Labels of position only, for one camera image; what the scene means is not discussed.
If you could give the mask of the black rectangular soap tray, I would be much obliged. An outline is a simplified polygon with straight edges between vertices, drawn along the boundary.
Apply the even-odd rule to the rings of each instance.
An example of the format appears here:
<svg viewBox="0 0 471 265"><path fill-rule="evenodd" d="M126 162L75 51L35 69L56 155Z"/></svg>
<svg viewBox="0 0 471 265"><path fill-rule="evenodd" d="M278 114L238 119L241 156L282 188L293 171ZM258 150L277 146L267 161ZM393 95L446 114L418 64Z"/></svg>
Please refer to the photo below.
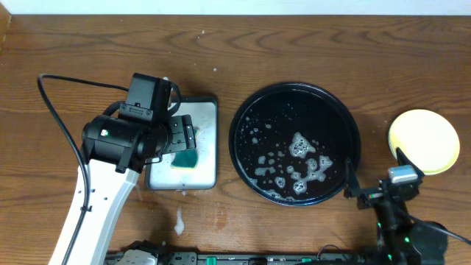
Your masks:
<svg viewBox="0 0 471 265"><path fill-rule="evenodd" d="M176 114L191 117L198 164L195 169L173 169L171 162L176 153L164 155L162 161L154 159L146 167L146 187L151 190L210 189L216 183L217 101L212 96L184 97Z"/></svg>

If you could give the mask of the yellow plate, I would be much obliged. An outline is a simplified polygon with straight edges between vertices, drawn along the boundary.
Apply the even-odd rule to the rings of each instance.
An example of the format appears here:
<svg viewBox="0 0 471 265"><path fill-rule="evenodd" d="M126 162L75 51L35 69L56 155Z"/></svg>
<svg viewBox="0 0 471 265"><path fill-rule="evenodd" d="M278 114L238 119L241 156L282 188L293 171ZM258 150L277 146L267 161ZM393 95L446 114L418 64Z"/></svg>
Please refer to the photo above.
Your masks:
<svg viewBox="0 0 471 265"><path fill-rule="evenodd" d="M393 155L404 155L426 175L440 174L458 160L460 142L453 125L431 110L414 109L401 113L388 131Z"/></svg>

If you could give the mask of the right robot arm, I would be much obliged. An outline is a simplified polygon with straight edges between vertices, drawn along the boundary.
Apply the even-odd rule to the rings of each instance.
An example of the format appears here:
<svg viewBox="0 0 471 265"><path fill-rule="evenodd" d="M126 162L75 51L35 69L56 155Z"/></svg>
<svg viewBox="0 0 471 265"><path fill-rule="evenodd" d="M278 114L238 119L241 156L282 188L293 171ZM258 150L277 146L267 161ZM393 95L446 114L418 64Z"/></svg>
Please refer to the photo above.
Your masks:
<svg viewBox="0 0 471 265"><path fill-rule="evenodd" d="M396 148L398 166L373 188L362 188L353 162L345 159L344 196L357 199L357 208L372 208L377 217L377 249L370 264L444 264L448 239L437 222L413 219L407 201L419 195L425 174Z"/></svg>

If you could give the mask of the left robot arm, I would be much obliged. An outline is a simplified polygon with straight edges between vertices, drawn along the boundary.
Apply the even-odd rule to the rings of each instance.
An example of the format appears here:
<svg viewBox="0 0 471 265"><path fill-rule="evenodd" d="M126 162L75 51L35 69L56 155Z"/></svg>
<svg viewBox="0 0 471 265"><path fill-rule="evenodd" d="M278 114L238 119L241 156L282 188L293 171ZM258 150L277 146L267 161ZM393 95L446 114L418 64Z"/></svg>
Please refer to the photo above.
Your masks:
<svg viewBox="0 0 471 265"><path fill-rule="evenodd" d="M121 209L144 167L163 155L195 149L191 117L166 79L135 73L127 98L88 122L77 145L38 77L38 90L77 158L77 185L50 264L102 264Z"/></svg>

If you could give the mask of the green yellow sponge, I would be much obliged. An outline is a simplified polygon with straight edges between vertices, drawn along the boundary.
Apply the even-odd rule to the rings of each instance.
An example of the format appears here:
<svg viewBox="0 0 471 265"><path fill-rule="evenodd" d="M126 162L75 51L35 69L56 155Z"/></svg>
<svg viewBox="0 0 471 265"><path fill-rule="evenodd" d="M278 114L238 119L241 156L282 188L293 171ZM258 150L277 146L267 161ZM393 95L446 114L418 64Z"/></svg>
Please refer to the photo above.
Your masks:
<svg viewBox="0 0 471 265"><path fill-rule="evenodd" d="M197 149L190 149L183 152L178 152L171 162L173 169L195 169L199 160Z"/></svg>

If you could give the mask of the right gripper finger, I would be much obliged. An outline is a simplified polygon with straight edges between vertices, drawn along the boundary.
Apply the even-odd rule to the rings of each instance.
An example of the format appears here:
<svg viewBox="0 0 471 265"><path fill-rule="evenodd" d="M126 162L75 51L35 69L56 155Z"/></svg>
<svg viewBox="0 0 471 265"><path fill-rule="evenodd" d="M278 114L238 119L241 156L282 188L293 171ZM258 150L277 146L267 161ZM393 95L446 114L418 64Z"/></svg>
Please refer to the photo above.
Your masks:
<svg viewBox="0 0 471 265"><path fill-rule="evenodd" d="M361 194L361 188L358 182L358 178L356 177L355 168L353 166L353 162L350 158L345 159L345 166L346 166L346 183L344 188L344 197L346 198L353 198L358 197Z"/></svg>
<svg viewBox="0 0 471 265"><path fill-rule="evenodd" d="M412 166L414 170L419 170L419 168L405 155L401 148L397 147L395 149L396 159L399 166Z"/></svg>

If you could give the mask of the black round tray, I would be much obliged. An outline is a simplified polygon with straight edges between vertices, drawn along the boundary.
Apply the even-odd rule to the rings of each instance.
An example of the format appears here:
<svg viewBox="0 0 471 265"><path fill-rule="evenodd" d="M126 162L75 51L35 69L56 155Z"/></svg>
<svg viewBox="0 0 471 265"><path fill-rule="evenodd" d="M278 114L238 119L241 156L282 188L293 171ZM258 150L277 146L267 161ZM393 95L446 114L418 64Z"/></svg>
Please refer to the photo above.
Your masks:
<svg viewBox="0 0 471 265"><path fill-rule="evenodd" d="M346 185L361 158L358 125L344 103L316 85L282 82L251 95L228 138L239 177L281 205L315 205Z"/></svg>

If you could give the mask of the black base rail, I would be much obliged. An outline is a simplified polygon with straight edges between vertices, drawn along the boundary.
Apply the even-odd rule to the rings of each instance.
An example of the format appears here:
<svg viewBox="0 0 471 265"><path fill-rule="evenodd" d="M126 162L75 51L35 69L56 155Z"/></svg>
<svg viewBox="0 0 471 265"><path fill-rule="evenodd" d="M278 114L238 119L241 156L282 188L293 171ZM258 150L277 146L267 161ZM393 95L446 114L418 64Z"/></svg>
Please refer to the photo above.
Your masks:
<svg viewBox="0 0 471 265"><path fill-rule="evenodd" d="M106 256L108 265L309 265L309 264L367 264L359 255L321 253L314 255L249 255L198 254L170 252L164 254L128 250Z"/></svg>

